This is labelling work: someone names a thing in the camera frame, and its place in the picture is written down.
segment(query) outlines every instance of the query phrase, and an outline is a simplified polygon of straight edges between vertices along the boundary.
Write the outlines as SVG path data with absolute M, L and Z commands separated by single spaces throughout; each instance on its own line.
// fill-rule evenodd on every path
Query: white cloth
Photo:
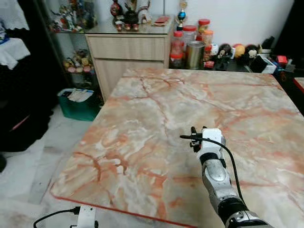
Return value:
M 25 28 L 29 30 L 23 10 L 17 0 L 0 0 L 0 17 L 4 20 L 6 29 Z
M 18 60 L 29 55 L 30 52 L 22 39 L 10 38 L 0 45 L 0 64 L 8 66 L 10 70 L 18 64 Z

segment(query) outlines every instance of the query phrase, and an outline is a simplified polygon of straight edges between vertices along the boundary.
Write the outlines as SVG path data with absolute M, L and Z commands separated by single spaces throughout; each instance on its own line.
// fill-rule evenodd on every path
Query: metal can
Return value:
M 191 41 L 187 44 L 186 68 L 199 69 L 200 61 L 204 56 L 205 44 L 201 41 Z

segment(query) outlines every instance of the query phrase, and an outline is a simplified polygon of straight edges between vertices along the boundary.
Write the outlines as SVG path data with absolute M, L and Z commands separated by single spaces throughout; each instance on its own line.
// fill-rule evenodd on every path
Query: marble tabletop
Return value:
M 250 210 L 276 228 L 304 227 L 304 118 L 268 74 L 128 70 L 51 193 L 174 224 L 223 227 L 200 162 L 179 138 L 191 126 L 222 130 Z
M 304 93 L 304 77 L 295 77 L 294 83 Z

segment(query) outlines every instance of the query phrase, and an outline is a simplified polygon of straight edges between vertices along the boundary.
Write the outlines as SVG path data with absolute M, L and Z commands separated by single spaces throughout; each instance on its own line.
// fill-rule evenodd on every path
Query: plastic jar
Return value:
M 202 35 L 202 41 L 205 43 L 205 45 L 209 46 L 212 43 L 212 39 L 213 39 L 213 31 L 205 30 Z
M 190 41 L 195 40 L 195 35 L 196 35 L 196 26 L 194 25 L 186 25 L 184 26 L 183 34 L 184 34 L 184 50 L 186 50 L 186 46 Z
M 182 68 L 182 56 L 183 54 L 170 54 L 169 65 L 171 69 L 181 69 Z
M 209 61 L 211 56 L 211 49 L 212 49 L 212 45 L 208 45 L 205 47 L 203 62 Z
M 208 30 L 210 20 L 208 19 L 199 19 L 198 35 L 196 40 L 202 40 L 202 34 L 205 30 Z
M 175 31 L 171 42 L 171 54 L 182 54 L 184 48 L 184 41 L 182 39 L 182 31 Z

